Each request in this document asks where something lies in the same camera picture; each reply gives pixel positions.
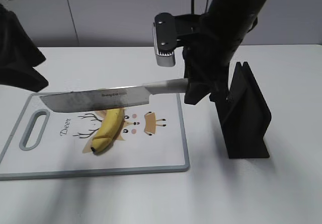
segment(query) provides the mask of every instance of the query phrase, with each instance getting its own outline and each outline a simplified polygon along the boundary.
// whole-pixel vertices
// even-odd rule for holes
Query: white table
[[[178,78],[152,48],[42,48],[47,92]],[[0,182],[0,222],[321,223],[322,47],[242,46],[272,112],[267,160],[229,160],[214,103],[183,105],[191,168],[184,173]],[[0,86],[0,148],[30,92]]]

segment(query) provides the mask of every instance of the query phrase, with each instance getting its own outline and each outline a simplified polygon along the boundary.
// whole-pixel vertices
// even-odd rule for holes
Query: cutting board
[[[32,94],[0,154],[0,180],[182,172],[189,156],[179,94],[124,109],[113,143],[88,151],[103,111],[55,113]]]

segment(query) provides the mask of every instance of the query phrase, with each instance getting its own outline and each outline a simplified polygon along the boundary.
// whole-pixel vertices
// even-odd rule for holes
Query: yellow banana
[[[101,152],[112,142],[122,124],[123,118],[123,109],[118,108],[106,111],[106,117],[92,140],[91,150],[94,153]]]

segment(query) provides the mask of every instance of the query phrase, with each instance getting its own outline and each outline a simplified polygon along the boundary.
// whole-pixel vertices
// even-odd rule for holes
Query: kitchen knife
[[[87,112],[131,107],[149,103],[150,95],[184,93],[188,79],[153,82],[136,87],[120,87],[41,96],[54,112]]]

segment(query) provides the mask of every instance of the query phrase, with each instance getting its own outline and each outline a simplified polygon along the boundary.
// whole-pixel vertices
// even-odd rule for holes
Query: silver knife handle
[[[174,79],[161,82],[152,82],[143,84],[143,86],[152,94],[166,93],[185,93],[188,85],[188,79]]]

